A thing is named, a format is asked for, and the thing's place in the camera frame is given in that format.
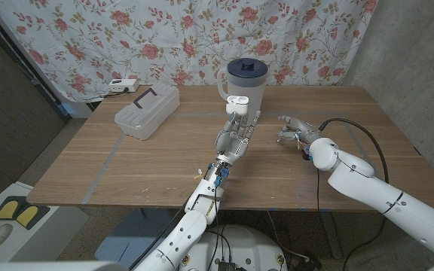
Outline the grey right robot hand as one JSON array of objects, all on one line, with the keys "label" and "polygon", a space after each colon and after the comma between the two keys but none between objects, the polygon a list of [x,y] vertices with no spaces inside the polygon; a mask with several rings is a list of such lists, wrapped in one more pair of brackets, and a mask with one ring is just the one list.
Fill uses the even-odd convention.
[{"label": "grey right robot hand", "polygon": [[285,122],[282,130],[277,133],[278,142],[297,141],[300,145],[311,146],[316,140],[322,138],[320,132],[306,121],[287,115],[281,115],[278,119]]}]

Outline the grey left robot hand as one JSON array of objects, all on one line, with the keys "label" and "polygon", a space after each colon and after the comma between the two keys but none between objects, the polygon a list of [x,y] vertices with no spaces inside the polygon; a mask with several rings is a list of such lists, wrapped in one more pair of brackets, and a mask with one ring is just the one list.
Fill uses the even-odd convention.
[{"label": "grey left robot hand", "polygon": [[235,111],[229,115],[215,140],[218,163],[233,166],[245,155],[260,116],[261,112],[256,111],[252,122],[248,124],[246,115],[239,116]]}]

